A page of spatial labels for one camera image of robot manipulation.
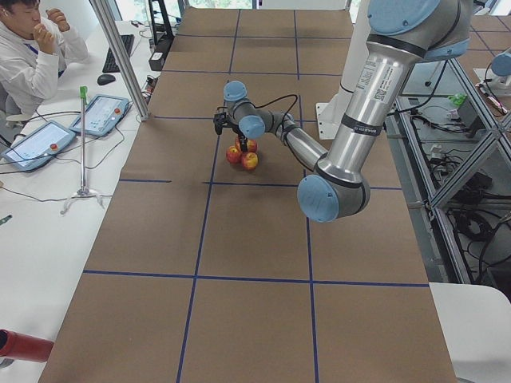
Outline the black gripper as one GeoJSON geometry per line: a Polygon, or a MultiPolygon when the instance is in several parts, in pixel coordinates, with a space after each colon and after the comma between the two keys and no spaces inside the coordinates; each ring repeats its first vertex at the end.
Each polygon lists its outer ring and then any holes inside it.
{"type": "MultiPolygon", "coordinates": [[[[228,127],[237,135],[241,135],[240,127],[238,124],[233,122],[232,120],[228,120],[228,127]]],[[[245,136],[242,136],[242,145],[240,141],[240,137],[236,136],[236,148],[240,152],[248,152],[248,139],[245,136]]]]}

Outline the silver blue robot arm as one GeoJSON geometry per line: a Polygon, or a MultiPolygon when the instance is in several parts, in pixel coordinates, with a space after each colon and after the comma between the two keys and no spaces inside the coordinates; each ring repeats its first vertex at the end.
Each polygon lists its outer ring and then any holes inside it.
{"type": "Polygon", "coordinates": [[[227,109],[214,116],[216,133],[230,128],[241,140],[274,134],[311,171],[297,191],[306,217],[325,223],[356,215],[370,199],[362,166],[408,72],[418,62],[461,56],[469,45],[472,9],[470,1],[371,1],[368,57],[330,148],[289,113],[256,108],[240,81],[224,86],[227,109]]]}

